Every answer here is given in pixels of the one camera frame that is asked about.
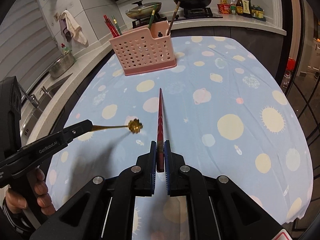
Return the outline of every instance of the metal bolt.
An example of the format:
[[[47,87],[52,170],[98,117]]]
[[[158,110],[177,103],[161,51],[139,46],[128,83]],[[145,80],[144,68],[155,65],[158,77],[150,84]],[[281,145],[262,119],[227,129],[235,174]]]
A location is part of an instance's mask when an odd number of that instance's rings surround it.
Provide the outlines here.
[[[92,182],[93,182],[94,184],[100,184],[102,181],[103,181],[103,178],[102,178],[102,177],[99,177],[99,176],[94,177],[93,180],[92,180]]]
[[[229,181],[228,177],[220,176],[218,179],[221,183],[227,183]]]
[[[141,167],[140,166],[133,166],[131,168],[131,171],[134,172],[134,173],[137,173],[137,172],[141,171]]]
[[[182,166],[180,167],[180,171],[182,171],[182,172],[188,172],[188,171],[190,171],[190,167],[187,166],[187,165],[182,165]]]

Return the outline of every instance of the towel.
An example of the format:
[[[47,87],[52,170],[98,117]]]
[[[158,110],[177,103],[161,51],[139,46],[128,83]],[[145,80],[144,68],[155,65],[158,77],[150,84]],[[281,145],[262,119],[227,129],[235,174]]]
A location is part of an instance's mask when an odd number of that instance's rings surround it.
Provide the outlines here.
[[[72,37],[71,37],[71,32],[68,31],[67,29],[66,19],[59,19],[59,23],[60,23],[61,35],[65,36],[67,42],[70,42]]]
[[[87,43],[87,39],[82,33],[81,26],[76,22],[76,20],[69,11],[63,11],[63,13],[60,15],[60,19],[66,20],[67,30],[70,31],[71,36],[75,41],[83,45]]]

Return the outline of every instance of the red chopstick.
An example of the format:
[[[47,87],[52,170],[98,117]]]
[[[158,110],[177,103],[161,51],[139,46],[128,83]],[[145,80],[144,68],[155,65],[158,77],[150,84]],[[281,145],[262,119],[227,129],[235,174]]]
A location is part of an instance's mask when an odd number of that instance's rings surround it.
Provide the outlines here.
[[[111,31],[111,34],[113,35],[113,37],[118,37],[119,34],[117,33],[117,31],[115,31],[112,27],[113,25],[110,23],[110,20],[108,19],[108,17],[106,15],[103,16],[105,19],[105,23],[108,26],[109,30]]]
[[[118,33],[118,31],[116,30],[116,27],[113,26],[113,23],[111,22],[111,20],[110,20],[108,17],[107,17],[107,19],[108,19],[108,22],[110,23],[113,31],[117,34],[117,36],[120,36],[119,33]]]
[[[164,142],[162,118],[162,89],[159,92],[158,134],[157,134],[157,172],[164,172]]]

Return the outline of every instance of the tablecloth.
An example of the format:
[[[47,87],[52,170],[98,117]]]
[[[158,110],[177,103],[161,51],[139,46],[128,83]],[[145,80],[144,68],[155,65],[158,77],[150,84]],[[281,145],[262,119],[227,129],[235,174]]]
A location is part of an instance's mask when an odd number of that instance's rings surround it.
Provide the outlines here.
[[[233,39],[172,43],[175,68],[124,76],[113,55],[87,87],[66,126],[86,119],[122,125],[137,117],[144,128],[89,132],[54,155],[46,183],[55,208],[94,176],[117,176],[149,152],[162,88],[164,137],[186,164],[213,178],[227,175],[280,224],[303,217],[313,187],[310,153],[274,78]],[[136,199],[133,239],[188,238],[185,197],[168,197],[165,174],[157,173],[155,195]]]

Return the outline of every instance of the white countertop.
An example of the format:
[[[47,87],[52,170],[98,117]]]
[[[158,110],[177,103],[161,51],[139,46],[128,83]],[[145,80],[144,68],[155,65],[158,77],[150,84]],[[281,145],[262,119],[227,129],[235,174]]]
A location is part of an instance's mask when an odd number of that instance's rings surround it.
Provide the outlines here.
[[[192,27],[202,27],[202,26],[235,26],[244,27],[257,30],[264,30],[273,33],[278,33],[281,35],[286,35],[286,31],[279,29],[268,22],[262,22],[259,20],[233,16],[224,15],[223,18],[207,18],[207,19],[193,19],[193,20],[181,20],[174,22],[172,29],[184,29]],[[49,134],[54,122],[56,121],[59,113],[65,106],[68,99],[84,80],[84,78],[89,74],[89,72],[102,60],[105,55],[107,55],[111,50],[112,46],[108,41],[111,38],[111,34],[103,37],[100,41],[94,43],[85,49],[85,51],[79,52],[75,57],[77,58],[76,63],[68,69],[61,77],[58,79],[53,79],[48,75],[33,91],[37,98],[40,97],[41,87],[49,87],[55,82],[61,80],[62,78],[70,75],[67,81],[60,87],[58,92],[53,96],[52,100],[49,102],[42,115],[40,116],[38,122],[33,128],[28,143],[31,143],[37,139],[40,139]],[[21,111],[21,121],[20,126],[24,120],[29,116],[33,106],[29,101],[27,101]]]
[[[253,18],[247,18],[239,15],[224,14],[222,16],[223,18],[203,18],[175,21],[173,23],[172,29],[177,30],[203,26],[229,26],[257,29],[272,33],[278,33],[284,36],[287,35],[287,32],[285,30],[274,26],[270,22],[263,22]]]

